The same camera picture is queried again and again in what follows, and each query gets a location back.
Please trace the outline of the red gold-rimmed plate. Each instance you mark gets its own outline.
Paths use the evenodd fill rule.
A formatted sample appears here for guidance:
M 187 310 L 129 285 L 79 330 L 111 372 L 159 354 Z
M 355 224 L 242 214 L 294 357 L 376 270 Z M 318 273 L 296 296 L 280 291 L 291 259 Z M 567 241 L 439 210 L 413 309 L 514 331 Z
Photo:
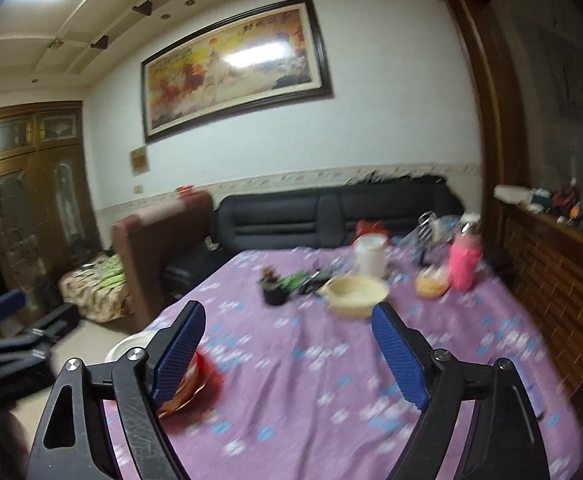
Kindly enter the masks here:
M 162 403 L 158 417 L 165 418 L 183 411 L 188 404 L 200 400 L 204 393 L 211 392 L 221 384 L 221 375 L 214 362 L 204 352 L 196 351 L 186 373 L 171 400 Z

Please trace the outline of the white foam bowl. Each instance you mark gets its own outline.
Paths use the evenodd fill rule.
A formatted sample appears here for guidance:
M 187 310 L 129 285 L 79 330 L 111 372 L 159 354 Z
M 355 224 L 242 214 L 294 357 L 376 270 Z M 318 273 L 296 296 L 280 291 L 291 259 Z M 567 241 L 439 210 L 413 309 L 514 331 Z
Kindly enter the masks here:
M 133 348 L 145 349 L 154 335 L 155 333 L 151 330 L 150 332 L 139 332 L 122 339 L 108 351 L 104 362 L 116 362 L 121 356 L 125 356 Z

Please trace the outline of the patterned bed cushion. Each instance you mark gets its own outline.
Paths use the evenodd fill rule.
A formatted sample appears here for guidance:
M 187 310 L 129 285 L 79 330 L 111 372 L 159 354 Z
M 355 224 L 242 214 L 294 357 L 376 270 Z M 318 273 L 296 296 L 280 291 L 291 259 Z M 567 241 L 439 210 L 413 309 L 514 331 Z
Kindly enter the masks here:
M 65 274 L 58 289 L 68 304 L 87 320 L 105 324 L 133 313 L 120 257 L 102 252 L 89 263 Z

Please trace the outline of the wooden glass door cabinet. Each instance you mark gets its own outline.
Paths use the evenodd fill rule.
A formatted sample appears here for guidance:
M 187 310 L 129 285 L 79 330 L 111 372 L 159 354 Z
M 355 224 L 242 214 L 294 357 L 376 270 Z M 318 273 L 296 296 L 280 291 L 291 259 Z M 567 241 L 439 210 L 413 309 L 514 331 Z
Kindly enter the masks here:
M 0 268 L 37 307 L 102 248 L 82 133 L 79 101 L 0 107 Z

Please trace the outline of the bag of yellow food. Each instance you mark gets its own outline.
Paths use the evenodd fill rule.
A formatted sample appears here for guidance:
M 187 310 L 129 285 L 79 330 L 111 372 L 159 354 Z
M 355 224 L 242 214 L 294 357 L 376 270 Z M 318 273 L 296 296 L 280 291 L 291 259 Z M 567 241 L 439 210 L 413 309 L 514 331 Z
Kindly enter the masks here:
M 440 298 L 449 288 L 449 271 L 446 266 L 429 266 L 415 278 L 415 290 L 421 298 Z

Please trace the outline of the wooden side counter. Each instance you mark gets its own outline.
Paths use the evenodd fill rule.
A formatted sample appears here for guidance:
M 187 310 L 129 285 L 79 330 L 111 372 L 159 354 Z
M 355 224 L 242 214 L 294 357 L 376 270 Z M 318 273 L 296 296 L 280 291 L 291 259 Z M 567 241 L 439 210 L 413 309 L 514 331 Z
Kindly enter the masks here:
M 583 420 L 583 235 L 519 205 L 497 208 L 509 288 L 540 330 Z

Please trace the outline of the purple floral tablecloth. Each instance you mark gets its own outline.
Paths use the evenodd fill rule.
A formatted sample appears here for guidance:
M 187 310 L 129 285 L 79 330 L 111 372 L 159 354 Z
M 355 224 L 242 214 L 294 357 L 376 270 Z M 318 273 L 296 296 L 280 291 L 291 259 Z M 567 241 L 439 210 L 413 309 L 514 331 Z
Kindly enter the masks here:
M 489 270 L 469 292 L 416 295 L 408 252 L 392 249 L 390 303 L 407 325 L 458 359 L 513 360 L 539 415 L 549 474 L 582 460 L 580 425 L 531 316 Z M 418 420 L 378 349 L 369 322 L 342 318 L 318 296 L 268 307 L 265 266 L 278 273 L 353 266 L 349 248 L 241 252 L 191 292 L 206 310 L 200 348 L 219 373 L 209 401 L 165 419 L 194 479 L 383 479 Z

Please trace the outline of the pink sleeved bottle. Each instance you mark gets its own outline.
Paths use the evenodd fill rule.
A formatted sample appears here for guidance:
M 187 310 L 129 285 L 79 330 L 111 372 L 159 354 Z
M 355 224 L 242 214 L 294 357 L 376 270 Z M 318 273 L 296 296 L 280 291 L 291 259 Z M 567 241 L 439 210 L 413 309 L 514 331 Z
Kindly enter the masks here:
M 475 272 L 482 257 L 482 226 L 480 214 L 467 212 L 459 219 L 449 250 L 449 282 L 459 292 L 473 287 Z

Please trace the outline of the black grinder with wooden knob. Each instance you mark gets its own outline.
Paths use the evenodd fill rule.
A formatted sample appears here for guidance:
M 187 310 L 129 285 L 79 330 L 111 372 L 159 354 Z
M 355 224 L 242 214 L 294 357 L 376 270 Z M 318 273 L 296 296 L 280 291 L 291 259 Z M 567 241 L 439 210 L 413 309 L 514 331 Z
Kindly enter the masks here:
M 259 281 L 262 298 L 269 307 L 281 307 L 286 304 L 290 291 L 285 276 L 277 274 L 273 266 L 265 266 Z

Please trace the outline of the white plastic jar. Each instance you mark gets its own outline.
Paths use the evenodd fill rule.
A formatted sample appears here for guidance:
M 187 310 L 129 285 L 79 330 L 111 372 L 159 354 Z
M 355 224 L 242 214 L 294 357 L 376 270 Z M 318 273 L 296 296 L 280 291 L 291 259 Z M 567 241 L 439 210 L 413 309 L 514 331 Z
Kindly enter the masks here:
M 369 233 L 358 237 L 353 243 L 357 270 L 361 274 L 380 278 L 387 273 L 386 248 L 388 238 L 384 234 Z

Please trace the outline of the black electronic device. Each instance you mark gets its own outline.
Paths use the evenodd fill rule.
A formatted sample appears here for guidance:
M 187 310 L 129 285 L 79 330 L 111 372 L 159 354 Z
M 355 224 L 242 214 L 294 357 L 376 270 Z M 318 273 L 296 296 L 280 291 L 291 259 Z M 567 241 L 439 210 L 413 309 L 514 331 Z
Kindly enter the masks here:
M 301 278 L 297 288 L 297 294 L 303 296 L 316 294 L 330 279 L 331 272 L 328 270 L 313 271 L 304 278 Z

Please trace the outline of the red plastic bag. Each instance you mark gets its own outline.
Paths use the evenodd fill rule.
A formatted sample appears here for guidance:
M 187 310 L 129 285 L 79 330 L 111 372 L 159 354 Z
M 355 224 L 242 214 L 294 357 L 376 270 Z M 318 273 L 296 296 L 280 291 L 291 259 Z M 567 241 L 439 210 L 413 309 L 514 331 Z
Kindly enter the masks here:
M 383 221 L 360 220 L 355 227 L 355 236 L 360 237 L 366 234 L 380 234 L 389 237 L 390 232 Z

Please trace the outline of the black leather sofa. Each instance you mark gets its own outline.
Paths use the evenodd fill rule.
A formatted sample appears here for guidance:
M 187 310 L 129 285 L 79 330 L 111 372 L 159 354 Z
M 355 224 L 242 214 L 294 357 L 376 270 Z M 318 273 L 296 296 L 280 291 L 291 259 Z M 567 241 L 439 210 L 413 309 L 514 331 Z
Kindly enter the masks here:
M 221 200 L 203 240 L 159 273 L 168 292 L 185 295 L 243 250 L 338 248 L 354 241 L 357 224 L 378 222 L 391 237 L 409 234 L 422 214 L 458 216 L 464 206 L 447 179 L 433 174 L 354 181 L 327 188 L 230 195 Z

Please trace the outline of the framed horse painting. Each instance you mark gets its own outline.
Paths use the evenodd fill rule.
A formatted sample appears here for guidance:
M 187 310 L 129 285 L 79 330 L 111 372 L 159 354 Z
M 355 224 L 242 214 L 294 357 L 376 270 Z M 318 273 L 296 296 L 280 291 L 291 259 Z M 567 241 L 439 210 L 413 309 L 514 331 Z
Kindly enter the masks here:
M 141 64 L 144 140 L 221 117 L 333 93 L 313 0 L 283 0 L 212 23 Z

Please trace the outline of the yellow wall notice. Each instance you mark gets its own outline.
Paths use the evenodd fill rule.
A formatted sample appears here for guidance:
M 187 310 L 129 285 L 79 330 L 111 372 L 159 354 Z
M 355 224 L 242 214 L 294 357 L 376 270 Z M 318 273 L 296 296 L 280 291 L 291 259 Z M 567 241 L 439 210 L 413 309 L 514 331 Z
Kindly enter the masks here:
M 146 174 L 148 171 L 150 171 L 147 147 L 145 145 L 141 146 L 140 148 L 135 148 L 130 152 L 130 164 L 133 176 Z

